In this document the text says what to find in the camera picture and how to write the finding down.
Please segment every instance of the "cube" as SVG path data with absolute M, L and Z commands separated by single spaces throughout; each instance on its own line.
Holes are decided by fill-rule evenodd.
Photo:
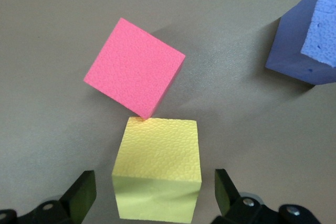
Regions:
M 199 156 L 196 121 L 129 118 L 112 172 L 120 218 L 191 223 Z
M 336 0 L 302 0 L 285 13 L 266 68 L 314 85 L 336 82 Z
M 84 81 L 147 119 L 184 58 L 181 52 L 121 18 Z

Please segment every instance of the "blue block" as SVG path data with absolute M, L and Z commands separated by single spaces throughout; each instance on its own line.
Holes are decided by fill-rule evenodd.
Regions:
M 314 85 L 336 82 L 336 0 L 302 0 L 285 13 L 266 68 Z

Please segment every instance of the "pink textured surface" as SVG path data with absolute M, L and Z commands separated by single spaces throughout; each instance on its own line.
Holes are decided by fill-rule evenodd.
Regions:
M 184 58 L 181 52 L 121 18 L 84 81 L 147 119 Z

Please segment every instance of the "gray floor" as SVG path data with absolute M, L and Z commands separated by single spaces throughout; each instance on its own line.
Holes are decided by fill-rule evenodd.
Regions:
M 270 208 L 334 224 L 336 83 L 263 66 L 278 18 L 300 0 L 1 0 L 0 209 L 19 215 L 86 169 L 98 195 L 83 223 L 120 220 L 111 171 L 134 114 L 82 80 L 120 17 L 186 54 L 153 117 L 197 120 L 203 185 L 193 223 L 219 214 L 214 169 Z

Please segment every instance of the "yellow cube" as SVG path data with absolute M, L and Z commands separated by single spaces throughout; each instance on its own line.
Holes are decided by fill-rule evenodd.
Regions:
M 191 223 L 199 156 L 196 121 L 129 118 L 112 172 L 120 218 Z

